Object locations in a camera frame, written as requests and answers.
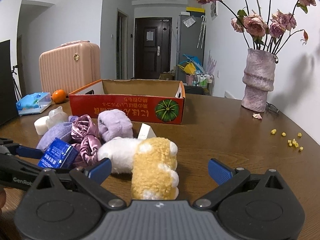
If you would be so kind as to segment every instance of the blue plastic package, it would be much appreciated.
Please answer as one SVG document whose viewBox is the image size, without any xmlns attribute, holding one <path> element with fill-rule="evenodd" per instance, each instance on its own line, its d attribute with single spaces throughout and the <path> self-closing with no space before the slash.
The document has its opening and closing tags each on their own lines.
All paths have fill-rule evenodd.
<svg viewBox="0 0 320 240">
<path fill-rule="evenodd" d="M 70 144 L 56 138 L 45 151 L 38 166 L 42 168 L 69 169 L 78 153 Z"/>
<path fill-rule="evenodd" d="M 51 105 L 50 93 L 41 92 L 26 95 L 16 103 L 18 114 L 40 114 Z"/>
</svg>

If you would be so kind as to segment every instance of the suitcase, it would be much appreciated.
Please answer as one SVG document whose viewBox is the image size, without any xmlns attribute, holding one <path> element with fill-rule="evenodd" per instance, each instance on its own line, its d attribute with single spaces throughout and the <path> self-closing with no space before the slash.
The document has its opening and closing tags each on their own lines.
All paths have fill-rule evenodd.
<svg viewBox="0 0 320 240">
<path fill-rule="evenodd" d="M 39 57 L 43 92 L 63 89 L 69 94 L 100 77 L 100 48 L 89 41 L 72 41 Z"/>
</svg>

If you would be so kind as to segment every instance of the eyeglasses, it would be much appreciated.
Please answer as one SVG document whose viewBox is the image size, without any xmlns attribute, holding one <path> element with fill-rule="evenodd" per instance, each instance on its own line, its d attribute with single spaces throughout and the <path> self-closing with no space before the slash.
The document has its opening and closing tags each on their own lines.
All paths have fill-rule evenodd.
<svg viewBox="0 0 320 240">
<path fill-rule="evenodd" d="M 266 109 L 267 109 L 268 111 L 272 112 L 272 113 L 275 113 L 275 114 L 279 115 L 279 110 L 278 110 L 278 108 L 276 108 L 273 104 L 270 104 L 270 103 L 267 102 L 267 107 L 266 107 Z"/>
</svg>

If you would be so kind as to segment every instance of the purple cloth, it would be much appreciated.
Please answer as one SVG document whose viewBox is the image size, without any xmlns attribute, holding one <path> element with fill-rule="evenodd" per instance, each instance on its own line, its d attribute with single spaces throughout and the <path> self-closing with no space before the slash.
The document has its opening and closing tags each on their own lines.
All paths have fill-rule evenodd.
<svg viewBox="0 0 320 240">
<path fill-rule="evenodd" d="M 55 138 L 59 138 L 66 143 L 70 143 L 72 139 L 71 138 L 72 122 L 77 118 L 78 118 L 77 116 L 69 116 L 69 122 L 58 123 L 54 127 L 50 128 L 42 136 L 36 148 L 45 152 L 46 149 L 50 146 L 50 144 L 55 140 Z"/>
<path fill-rule="evenodd" d="M 99 133 L 105 142 L 115 137 L 133 138 L 132 123 L 126 114 L 118 109 L 103 111 L 98 116 Z"/>
<path fill-rule="evenodd" d="M 79 151 L 73 166 L 87 167 L 98 161 L 97 152 L 101 147 L 98 139 L 99 130 L 88 115 L 83 115 L 73 121 L 71 137 L 74 144 L 72 145 Z"/>
</svg>

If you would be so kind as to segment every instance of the vase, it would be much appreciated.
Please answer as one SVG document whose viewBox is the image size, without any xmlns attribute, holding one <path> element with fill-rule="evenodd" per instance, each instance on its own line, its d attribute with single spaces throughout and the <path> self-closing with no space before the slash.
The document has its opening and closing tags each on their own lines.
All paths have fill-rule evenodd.
<svg viewBox="0 0 320 240">
<path fill-rule="evenodd" d="M 248 49 L 243 83 L 246 84 L 242 106 L 263 113 L 268 92 L 273 91 L 277 57 L 264 50 Z"/>
</svg>

